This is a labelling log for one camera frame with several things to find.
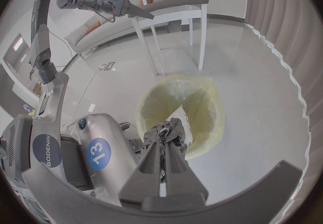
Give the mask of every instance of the trash can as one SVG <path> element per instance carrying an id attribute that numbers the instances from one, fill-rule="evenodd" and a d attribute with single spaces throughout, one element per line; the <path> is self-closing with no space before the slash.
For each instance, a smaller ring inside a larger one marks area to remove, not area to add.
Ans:
<path id="1" fill-rule="evenodd" d="M 212 149 L 224 132 L 224 109 L 211 77 L 171 75 L 151 88 L 135 111 L 139 137 L 183 106 L 190 122 L 193 143 L 185 159 Z"/>

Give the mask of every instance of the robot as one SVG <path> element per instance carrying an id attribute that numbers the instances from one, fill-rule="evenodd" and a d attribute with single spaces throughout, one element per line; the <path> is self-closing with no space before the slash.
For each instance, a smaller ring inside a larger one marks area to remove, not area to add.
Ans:
<path id="1" fill-rule="evenodd" d="M 159 197 L 159 141 L 140 158 L 140 141 L 129 141 L 124 135 L 129 125 L 120 125 L 108 114 L 87 115 L 68 126 L 68 133 L 61 133 L 68 75 L 57 72 L 50 61 L 49 3 L 35 0 L 32 13 L 30 64 L 43 82 L 37 111 L 34 116 L 17 116 L 1 137 L 1 167 L 13 186 L 30 194 L 53 223 L 270 221 L 301 177 L 301 171 L 287 162 L 280 162 L 234 198 L 205 206 L 208 191 L 173 143 L 166 144 L 167 196 Z M 61 9 L 90 9 L 114 17 L 154 17 L 129 0 L 56 3 Z M 270 201 L 270 207 L 261 208 L 264 200 Z"/>

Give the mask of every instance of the beige sofa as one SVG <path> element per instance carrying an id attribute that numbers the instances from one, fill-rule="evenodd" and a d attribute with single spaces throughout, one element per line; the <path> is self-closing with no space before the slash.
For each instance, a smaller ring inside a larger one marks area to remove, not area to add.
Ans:
<path id="1" fill-rule="evenodd" d="M 139 6 L 139 0 L 130 0 L 130 2 Z M 98 20 L 100 21 L 101 26 L 85 35 L 87 29 Z M 167 26 L 168 23 L 169 22 L 157 24 L 155 27 Z M 72 31 L 65 37 L 65 39 L 68 41 L 72 49 L 80 55 L 97 45 L 134 32 L 136 32 L 135 28 L 132 25 L 131 19 L 127 16 L 116 17 L 116 21 L 111 23 L 96 14 L 79 28 Z"/>

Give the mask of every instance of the crumpled black bag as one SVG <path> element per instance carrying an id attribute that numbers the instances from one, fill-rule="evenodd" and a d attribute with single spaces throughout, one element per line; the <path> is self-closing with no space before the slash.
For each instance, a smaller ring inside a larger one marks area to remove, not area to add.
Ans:
<path id="1" fill-rule="evenodd" d="M 170 121 L 164 121 L 155 125 L 143 136 L 142 154 L 149 148 L 153 141 L 159 140 L 160 147 L 160 183 L 165 179 L 165 144 L 173 141 L 176 147 L 180 147 L 180 152 L 185 158 L 187 144 L 185 144 L 185 130 L 179 118 L 172 117 Z"/>

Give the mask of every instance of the plastic bottle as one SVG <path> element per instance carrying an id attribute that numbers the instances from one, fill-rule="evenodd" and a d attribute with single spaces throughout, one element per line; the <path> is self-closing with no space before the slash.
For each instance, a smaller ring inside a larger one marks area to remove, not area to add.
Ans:
<path id="1" fill-rule="evenodd" d="M 32 108 L 30 108 L 28 105 L 23 104 L 22 106 L 23 106 L 23 107 L 24 107 L 24 109 L 25 109 L 25 110 L 27 110 L 29 113 L 33 112 L 33 109 L 32 109 Z"/>

